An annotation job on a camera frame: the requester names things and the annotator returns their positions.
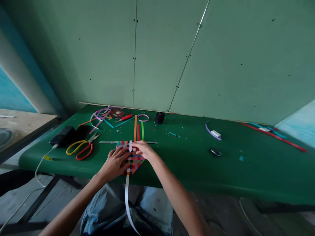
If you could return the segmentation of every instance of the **panel seam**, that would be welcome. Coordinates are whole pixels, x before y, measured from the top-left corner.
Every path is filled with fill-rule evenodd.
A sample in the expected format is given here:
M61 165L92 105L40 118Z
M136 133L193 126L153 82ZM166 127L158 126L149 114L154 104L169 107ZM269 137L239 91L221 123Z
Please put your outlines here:
M138 18L137 18L137 12L138 12L138 0L136 0L136 29L135 29L135 54L134 54L134 86L132 89L132 108L134 107L134 100L135 100L135 70L136 70L136 43L137 43L137 22L138 22Z
M172 103L173 103L173 100L174 100L175 94L176 94L176 92L177 92L177 89L178 89L179 83L180 83L181 78L182 78L182 76L183 76L183 74L184 74L184 70L185 70L185 68L186 68L186 65L187 65L188 59L189 59L189 57L190 57L190 55L191 55L191 51L193 50L193 46L194 46L194 44L195 44L195 41L196 41L196 38L197 38L197 35L198 35L198 32L199 32L199 29L200 29L200 27L202 26L201 24L202 24L202 21L203 21L204 15L206 14L206 11L207 11L207 8L208 8L208 5L209 5L209 2L210 2L210 0L208 0L208 3L207 3L207 5L206 5L206 8L204 9L204 12L203 12L202 18L201 18L200 23L199 23L199 27L198 27L198 29L197 29L197 32L196 32L196 35L195 35L195 38L194 38L193 44L191 45L191 48L190 48L189 54L188 54L188 56L187 56L186 63L185 63L184 68L183 68L183 71L181 72L181 75L180 75L180 78L179 78L178 84L177 84L177 86L176 86L176 90L175 90L174 96L173 96L173 98L172 98L172 101L171 101L170 107L169 107L169 109L168 109L168 112L170 112L170 109L171 109L171 106L172 106Z

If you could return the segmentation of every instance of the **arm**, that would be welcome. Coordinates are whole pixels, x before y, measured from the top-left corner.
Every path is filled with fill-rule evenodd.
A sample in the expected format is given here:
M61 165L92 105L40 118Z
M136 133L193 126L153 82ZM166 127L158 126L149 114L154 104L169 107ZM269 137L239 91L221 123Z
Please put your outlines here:
M66 205L65 208L44 228L39 235L70 235L75 225L79 221L84 210L94 197L94 195L109 181L121 175L130 163L120 167L122 161L130 153L125 153L127 149L118 148L108 154L108 158L100 171L93 176L91 181Z
M134 151L137 155L143 156L152 165L168 199L189 235L211 235L210 228L199 207L157 153L145 141L132 142L131 145L136 147Z

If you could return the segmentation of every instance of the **green tablecloth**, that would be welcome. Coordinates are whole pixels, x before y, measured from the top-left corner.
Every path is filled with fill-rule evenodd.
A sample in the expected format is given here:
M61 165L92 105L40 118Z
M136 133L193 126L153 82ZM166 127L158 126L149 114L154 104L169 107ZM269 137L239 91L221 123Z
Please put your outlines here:
M101 108L103 107L85 106L25 151L19 160L20 167L35 170L42 156L52 147L49 141L64 126L74 126L77 129L79 124L88 121L91 114ZM144 140L158 142L152 144L152 148L188 190L315 205L315 150L292 137L288 136L288 140L308 152L301 152L289 144L237 122L165 114L163 124L158 125L154 123L156 112L129 109L124 111L134 115L144 113L150 117L150 120L144 123ZM205 128L208 120L209 129L219 132L222 141L208 133ZM114 129L103 122L99 128L102 135L94 141L94 151L87 159L77 161L75 155L66 155L66 148L57 148L49 157L60 160L44 160L39 171L91 178L106 161L108 152L116 147L116 144L98 142L133 140L134 119ZM169 131L181 137L175 137L169 134ZM211 147L220 150L222 156L211 154ZM243 161L239 160L240 156L244 157ZM115 181L124 183L125 176L120 176ZM131 176L130 183L161 187L148 161Z

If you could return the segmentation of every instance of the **person's left hand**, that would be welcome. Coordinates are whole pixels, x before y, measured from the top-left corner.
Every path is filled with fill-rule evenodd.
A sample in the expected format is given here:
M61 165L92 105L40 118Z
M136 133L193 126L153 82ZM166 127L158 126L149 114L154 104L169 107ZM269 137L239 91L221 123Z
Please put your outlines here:
M126 163L120 167L123 160L131 155L130 152L122 155L126 150L127 148L119 147L116 150L111 150L108 154L107 160L96 174L103 185L120 176L130 166L130 163Z

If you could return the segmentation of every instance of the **green paper strip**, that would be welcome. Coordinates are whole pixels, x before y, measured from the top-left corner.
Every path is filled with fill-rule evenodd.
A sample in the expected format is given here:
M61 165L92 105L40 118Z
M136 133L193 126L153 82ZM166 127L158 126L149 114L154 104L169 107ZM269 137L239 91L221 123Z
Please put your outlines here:
M142 139L141 140L144 140L143 122L141 122L141 133L142 133Z

